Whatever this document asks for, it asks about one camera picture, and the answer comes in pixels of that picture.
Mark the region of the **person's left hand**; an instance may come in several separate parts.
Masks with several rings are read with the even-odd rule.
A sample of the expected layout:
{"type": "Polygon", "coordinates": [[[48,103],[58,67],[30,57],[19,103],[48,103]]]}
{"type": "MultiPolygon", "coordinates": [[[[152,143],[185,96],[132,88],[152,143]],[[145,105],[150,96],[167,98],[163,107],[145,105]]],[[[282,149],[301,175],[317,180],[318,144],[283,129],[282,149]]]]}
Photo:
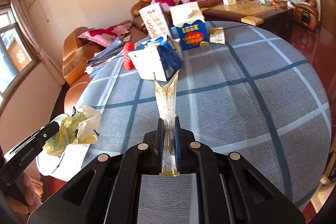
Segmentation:
{"type": "Polygon", "coordinates": [[[22,173],[21,184],[23,186],[23,196],[25,199],[24,203],[11,196],[6,196],[6,199],[13,211],[18,214],[28,215],[41,205],[41,198],[35,191],[34,184],[32,183],[30,176],[25,172],[22,173]]]}

